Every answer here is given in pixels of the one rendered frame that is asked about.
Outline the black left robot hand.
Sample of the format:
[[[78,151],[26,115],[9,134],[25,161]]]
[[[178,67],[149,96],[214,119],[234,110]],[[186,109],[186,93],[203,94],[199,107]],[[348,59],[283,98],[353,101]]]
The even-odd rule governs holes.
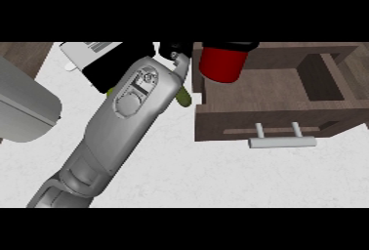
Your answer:
[[[184,54],[187,58],[192,58],[192,52],[193,52],[193,42],[161,42],[158,53],[159,55],[172,61],[171,54]],[[227,51],[236,51],[236,52],[251,52],[258,46],[258,42],[203,42],[202,46],[205,48],[217,48]]]

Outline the grey rounded appliance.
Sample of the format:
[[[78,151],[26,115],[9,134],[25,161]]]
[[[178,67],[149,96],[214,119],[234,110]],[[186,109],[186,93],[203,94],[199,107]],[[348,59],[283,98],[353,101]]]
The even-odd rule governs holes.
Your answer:
[[[26,143],[56,125],[59,98],[0,57],[0,138]]]

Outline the black and white appliance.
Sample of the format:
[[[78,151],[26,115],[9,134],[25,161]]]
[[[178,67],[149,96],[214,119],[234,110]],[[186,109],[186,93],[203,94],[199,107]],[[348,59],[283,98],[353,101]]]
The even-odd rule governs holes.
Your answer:
[[[131,64],[155,55],[152,42],[63,42],[59,48],[103,94],[116,85]]]

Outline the red can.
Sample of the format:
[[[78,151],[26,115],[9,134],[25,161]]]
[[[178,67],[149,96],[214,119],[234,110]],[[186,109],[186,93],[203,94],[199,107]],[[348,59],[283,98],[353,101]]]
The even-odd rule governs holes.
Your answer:
[[[237,80],[248,53],[205,47],[202,50],[199,70],[202,75],[218,83]]]

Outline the brown wooden drawer front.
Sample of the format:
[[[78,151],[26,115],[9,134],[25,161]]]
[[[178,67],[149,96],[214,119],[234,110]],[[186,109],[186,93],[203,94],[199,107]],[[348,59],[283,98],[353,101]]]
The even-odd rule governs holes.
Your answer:
[[[273,110],[201,113],[195,116],[195,141],[236,141],[257,137],[261,123],[265,137],[291,137],[296,122],[304,136],[329,138],[369,121],[369,109]]]

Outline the green vegetable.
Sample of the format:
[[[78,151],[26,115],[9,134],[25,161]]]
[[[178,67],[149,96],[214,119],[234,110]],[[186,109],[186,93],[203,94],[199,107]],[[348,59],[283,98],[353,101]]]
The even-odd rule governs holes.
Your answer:
[[[183,107],[189,107],[192,104],[192,97],[184,87],[180,88],[175,94],[175,101]]]

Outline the brown wooden drawer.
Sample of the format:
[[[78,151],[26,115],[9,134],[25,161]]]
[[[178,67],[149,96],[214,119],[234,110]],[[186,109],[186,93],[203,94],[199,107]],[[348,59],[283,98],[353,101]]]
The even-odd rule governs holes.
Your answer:
[[[236,141],[257,137],[261,123],[265,137],[291,137],[296,122],[304,136],[329,138],[369,121],[369,109],[273,110],[201,113],[195,116],[195,141]]]
[[[249,52],[237,80],[218,84],[192,72],[203,106],[220,111],[369,109],[348,87],[338,65],[355,42],[264,42]]]

